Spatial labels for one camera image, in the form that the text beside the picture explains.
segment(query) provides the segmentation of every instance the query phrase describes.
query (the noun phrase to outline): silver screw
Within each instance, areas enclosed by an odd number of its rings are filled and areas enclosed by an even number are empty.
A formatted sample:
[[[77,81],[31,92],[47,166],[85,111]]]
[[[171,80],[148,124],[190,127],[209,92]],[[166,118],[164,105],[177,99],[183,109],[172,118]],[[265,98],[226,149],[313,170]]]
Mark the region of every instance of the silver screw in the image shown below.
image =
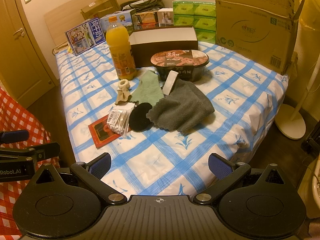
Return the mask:
[[[120,201],[123,200],[124,196],[119,193],[113,193],[108,197],[111,201]]]
[[[211,196],[209,194],[206,194],[206,193],[201,193],[201,194],[198,194],[196,196],[197,200],[200,200],[200,201],[208,201],[211,199]]]

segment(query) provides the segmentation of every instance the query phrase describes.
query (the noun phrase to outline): dark floor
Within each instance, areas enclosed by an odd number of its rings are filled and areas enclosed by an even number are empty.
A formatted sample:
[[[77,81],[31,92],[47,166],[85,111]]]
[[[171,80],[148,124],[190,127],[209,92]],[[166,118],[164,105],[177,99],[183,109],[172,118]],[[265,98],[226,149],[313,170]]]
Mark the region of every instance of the dark floor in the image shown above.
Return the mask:
[[[69,167],[74,163],[75,158],[67,131],[60,87],[51,89],[33,103],[28,108],[28,111],[38,118],[45,129],[51,133],[52,141],[60,144],[60,165],[62,167]],[[306,167],[302,165],[302,161],[308,156],[300,148],[300,145],[316,125],[316,121],[311,116],[304,111],[302,112],[301,114],[305,119],[307,127],[306,135],[302,139],[297,141],[288,139],[273,124],[249,163],[251,167],[261,169],[264,169],[269,163],[277,163],[295,187],[299,185],[305,173]],[[304,163],[308,165],[310,162],[311,159],[308,158]],[[303,225],[298,235],[300,239],[308,236],[309,221],[306,220]]]

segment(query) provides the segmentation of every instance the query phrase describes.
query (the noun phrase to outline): orange juice bottle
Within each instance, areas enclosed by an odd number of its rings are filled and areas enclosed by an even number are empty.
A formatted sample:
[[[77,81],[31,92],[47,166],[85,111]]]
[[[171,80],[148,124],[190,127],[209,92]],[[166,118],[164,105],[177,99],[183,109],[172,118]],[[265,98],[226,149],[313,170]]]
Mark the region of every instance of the orange juice bottle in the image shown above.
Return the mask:
[[[137,70],[131,52],[128,31],[117,22],[116,16],[110,17],[109,22],[106,40],[118,78],[132,80],[137,75]]]

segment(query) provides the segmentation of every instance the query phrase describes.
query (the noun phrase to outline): black plastic food container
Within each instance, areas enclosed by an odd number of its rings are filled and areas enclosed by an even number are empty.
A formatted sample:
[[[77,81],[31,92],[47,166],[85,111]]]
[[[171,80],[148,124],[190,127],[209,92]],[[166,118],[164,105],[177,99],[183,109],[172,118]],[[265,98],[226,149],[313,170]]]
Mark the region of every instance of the black plastic food container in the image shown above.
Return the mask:
[[[151,63],[156,67],[160,79],[165,81],[171,70],[178,72],[178,77],[186,81],[199,80],[209,57],[199,50],[169,50],[154,54]]]

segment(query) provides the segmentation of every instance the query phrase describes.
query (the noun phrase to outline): white pole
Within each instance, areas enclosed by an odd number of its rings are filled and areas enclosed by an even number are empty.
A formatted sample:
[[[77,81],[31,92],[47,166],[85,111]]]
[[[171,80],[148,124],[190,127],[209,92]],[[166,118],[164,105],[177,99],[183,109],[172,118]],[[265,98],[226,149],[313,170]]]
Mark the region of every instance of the white pole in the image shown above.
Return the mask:
[[[299,112],[303,102],[306,100],[306,98],[307,98],[307,96],[309,94],[309,91],[311,90],[311,88],[312,88],[312,86],[313,86],[313,84],[314,84],[314,82],[316,80],[316,77],[318,75],[319,69],[320,69],[320,54],[319,54],[315,69],[313,70],[311,78],[310,78],[310,80],[308,82],[307,88],[305,89],[302,98],[300,99],[299,103],[297,104],[296,108],[294,109],[294,111],[292,112],[292,114],[290,116],[290,119],[289,119],[290,121],[294,120],[294,118],[296,117],[297,112]]]

